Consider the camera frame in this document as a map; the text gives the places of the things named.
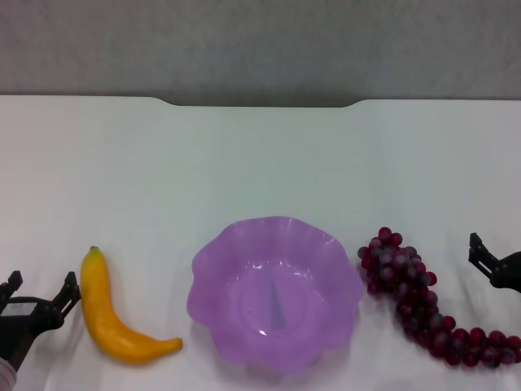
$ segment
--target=grape bunch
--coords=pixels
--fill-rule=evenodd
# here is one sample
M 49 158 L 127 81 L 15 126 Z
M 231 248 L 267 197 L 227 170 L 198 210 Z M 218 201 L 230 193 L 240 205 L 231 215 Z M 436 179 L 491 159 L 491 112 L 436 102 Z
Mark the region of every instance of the grape bunch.
M 452 316 L 440 314 L 438 296 L 429 288 L 436 284 L 436 275 L 427 271 L 416 248 L 402 248 L 402 241 L 399 233 L 380 228 L 378 236 L 358 250 L 358 256 L 367 292 L 373 297 L 388 294 L 396 301 L 395 316 L 405 337 L 451 366 L 475 367 L 482 362 L 495 368 L 521 362 L 519 337 L 507 338 L 498 330 L 487 336 L 479 327 L 468 332 L 456 328 Z

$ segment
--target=plastic bowl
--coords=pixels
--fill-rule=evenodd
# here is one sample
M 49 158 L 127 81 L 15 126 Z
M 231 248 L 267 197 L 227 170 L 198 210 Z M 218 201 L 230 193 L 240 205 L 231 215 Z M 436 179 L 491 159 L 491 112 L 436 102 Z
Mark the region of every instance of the plastic bowl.
M 347 346 L 363 296 L 342 244 L 292 217 L 231 224 L 195 255 L 192 271 L 188 314 L 218 353 L 282 373 Z

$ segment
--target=white table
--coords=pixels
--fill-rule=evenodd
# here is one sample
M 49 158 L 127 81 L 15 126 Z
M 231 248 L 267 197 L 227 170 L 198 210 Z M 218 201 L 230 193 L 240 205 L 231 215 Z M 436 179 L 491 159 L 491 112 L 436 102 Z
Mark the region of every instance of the white table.
M 288 377 L 222 362 L 185 308 L 199 248 L 239 219 L 288 215 L 336 236 L 353 262 L 390 226 L 438 274 L 442 313 L 521 333 L 521 296 L 493 289 L 466 260 L 472 231 L 499 257 L 521 249 L 519 123 L 517 102 L 183 108 L 0 97 L 0 280 L 20 269 L 20 295 L 52 298 L 98 245 L 119 315 L 186 343 L 148 367 L 122 366 L 95 348 L 78 306 L 37 340 L 15 390 L 519 389 L 519 367 L 447 369 L 369 297 L 348 351 Z

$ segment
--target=gray wall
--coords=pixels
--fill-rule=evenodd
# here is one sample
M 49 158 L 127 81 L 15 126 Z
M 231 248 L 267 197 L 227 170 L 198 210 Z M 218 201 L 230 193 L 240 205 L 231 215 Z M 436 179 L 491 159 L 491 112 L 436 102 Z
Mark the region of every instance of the gray wall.
M 2 0 L 1 94 L 521 98 L 519 0 Z

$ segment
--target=banana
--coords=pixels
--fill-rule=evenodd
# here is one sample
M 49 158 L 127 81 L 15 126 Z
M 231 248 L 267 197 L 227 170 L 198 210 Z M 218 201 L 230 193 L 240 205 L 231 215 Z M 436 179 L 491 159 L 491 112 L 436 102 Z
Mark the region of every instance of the banana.
M 89 334 L 108 356 L 126 364 L 146 364 L 177 352 L 182 339 L 155 340 L 126 327 L 112 308 L 108 268 L 102 252 L 91 247 L 81 265 L 81 309 Z

